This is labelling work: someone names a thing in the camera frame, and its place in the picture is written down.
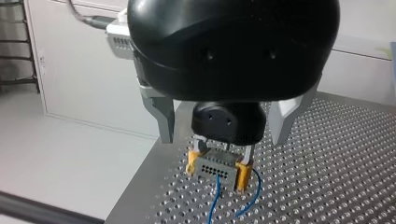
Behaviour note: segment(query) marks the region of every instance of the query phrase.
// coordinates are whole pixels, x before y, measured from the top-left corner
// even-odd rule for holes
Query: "black robot head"
[[[138,75],[186,101],[274,101],[309,90],[339,25],[338,0],[130,0]]]

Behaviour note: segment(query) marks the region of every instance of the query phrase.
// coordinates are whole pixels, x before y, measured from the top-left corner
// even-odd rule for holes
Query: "blue cable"
[[[218,202],[218,198],[220,197],[221,185],[220,185],[220,177],[219,177],[219,175],[216,175],[216,182],[217,182],[217,185],[216,185],[216,196],[215,196],[215,199],[213,200],[212,207],[210,208],[210,213],[209,213],[209,217],[207,219],[207,224],[210,224],[212,222],[213,210],[215,210],[216,203]]]
[[[253,169],[254,174],[256,174],[257,178],[259,179],[259,187],[257,188],[256,195],[254,198],[250,201],[250,203],[241,211],[235,213],[235,217],[240,217],[246,213],[246,211],[256,202],[256,200],[259,198],[260,195],[260,190],[262,190],[262,178],[260,177],[259,173]]]

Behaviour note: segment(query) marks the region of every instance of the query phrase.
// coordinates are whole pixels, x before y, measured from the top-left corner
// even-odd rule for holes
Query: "white floor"
[[[8,193],[106,219],[153,143],[46,117],[32,91],[0,93],[0,190]]]

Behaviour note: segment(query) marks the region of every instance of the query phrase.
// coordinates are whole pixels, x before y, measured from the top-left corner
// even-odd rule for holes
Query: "perforated metal table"
[[[180,106],[176,142],[154,145],[106,224],[206,223],[216,183],[184,172],[191,110]],[[395,115],[390,106],[318,93],[285,146],[273,147],[268,130],[257,145],[256,204],[234,217],[254,195],[253,176],[244,195],[222,190],[213,223],[396,223]]]

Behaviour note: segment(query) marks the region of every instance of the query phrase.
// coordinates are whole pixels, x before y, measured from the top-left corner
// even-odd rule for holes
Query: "yellow clip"
[[[253,162],[250,162],[248,165],[244,165],[238,161],[235,166],[238,169],[236,190],[244,192],[248,187],[248,181],[250,179],[251,170],[253,168]]]
[[[186,173],[188,175],[193,175],[195,172],[195,161],[199,156],[202,156],[202,152],[196,152],[196,151],[189,151],[189,162],[187,163],[186,166]]]

